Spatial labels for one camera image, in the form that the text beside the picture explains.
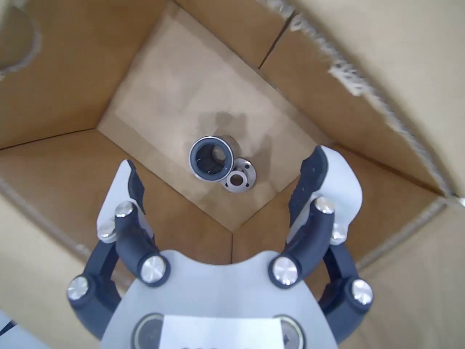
bolt hole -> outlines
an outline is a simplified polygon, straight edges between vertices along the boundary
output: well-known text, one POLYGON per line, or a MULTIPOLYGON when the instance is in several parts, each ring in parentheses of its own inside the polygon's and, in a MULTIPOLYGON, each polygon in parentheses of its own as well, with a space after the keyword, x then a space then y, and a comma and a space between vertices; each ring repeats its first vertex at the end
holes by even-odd
POLYGON ((243 182, 244 182, 244 179, 242 178, 242 176, 239 176, 238 174, 233 174, 231 176, 231 184, 233 184, 234 186, 239 186, 243 182))

white label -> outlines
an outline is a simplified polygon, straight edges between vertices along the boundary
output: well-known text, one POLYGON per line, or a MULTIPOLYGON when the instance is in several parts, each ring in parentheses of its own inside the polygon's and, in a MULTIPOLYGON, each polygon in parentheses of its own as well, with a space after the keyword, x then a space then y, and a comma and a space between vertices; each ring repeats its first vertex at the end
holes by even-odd
POLYGON ((159 349, 284 349, 275 318, 165 316, 159 349))

gray metal plate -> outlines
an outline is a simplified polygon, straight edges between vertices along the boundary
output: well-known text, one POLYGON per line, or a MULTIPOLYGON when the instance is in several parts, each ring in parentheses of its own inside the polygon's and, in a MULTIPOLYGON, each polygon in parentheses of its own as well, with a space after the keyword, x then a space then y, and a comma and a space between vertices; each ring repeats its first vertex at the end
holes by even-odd
POLYGON ((102 349, 130 348, 135 324, 149 313, 235 318, 285 314, 301 325, 307 348, 337 349, 306 284, 283 290, 271 283, 268 265, 278 253, 261 252, 232 265, 199 263, 174 250, 162 254, 171 264, 168 281, 159 288, 134 281, 106 329, 102 349))

metal ring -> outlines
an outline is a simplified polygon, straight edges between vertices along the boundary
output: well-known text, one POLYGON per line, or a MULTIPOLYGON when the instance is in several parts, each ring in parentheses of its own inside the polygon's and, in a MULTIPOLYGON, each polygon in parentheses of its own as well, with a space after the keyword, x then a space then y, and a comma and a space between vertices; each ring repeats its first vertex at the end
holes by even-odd
POLYGON ((218 182, 226 178, 234 166, 234 154, 229 144, 216 136, 197 140, 189 152, 189 166, 194 175, 203 181, 218 182), (225 155, 224 162, 214 159, 213 148, 218 147, 225 155))

screw head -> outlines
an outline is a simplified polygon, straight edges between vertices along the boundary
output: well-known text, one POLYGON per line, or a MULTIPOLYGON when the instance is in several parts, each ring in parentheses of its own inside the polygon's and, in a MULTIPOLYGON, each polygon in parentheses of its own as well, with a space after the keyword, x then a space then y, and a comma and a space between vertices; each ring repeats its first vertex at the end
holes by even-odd
POLYGON ((334 223, 332 226, 331 245, 340 245, 347 240, 347 229, 334 223))
POLYGON ((352 295, 362 305, 371 304, 373 301, 372 287, 362 279, 355 280, 352 283, 352 295))
POLYGON ((109 219, 104 223, 100 224, 97 228, 98 237, 108 238, 114 235, 115 233, 115 220, 109 219))
POLYGON ((276 281, 286 286, 295 284, 299 277, 297 266, 288 257, 277 258, 273 263, 272 273, 276 281))
POLYGON ((79 300, 89 290, 89 282, 84 276, 77 276, 74 278, 68 286, 68 298, 72 301, 79 300))
POLYGON ((142 264, 141 279, 147 284, 161 280, 166 271, 166 263, 160 256, 151 256, 142 264))
POLYGON ((334 213, 334 204, 326 197, 319 197, 315 200, 315 207, 321 213, 324 214, 333 214, 334 213))
POLYGON ((289 316, 276 316, 281 321, 284 349, 304 349, 304 334, 297 321, 289 316))
POLYGON ((123 201, 115 209, 115 217, 121 218, 129 216, 134 209, 134 204, 130 201, 123 201))

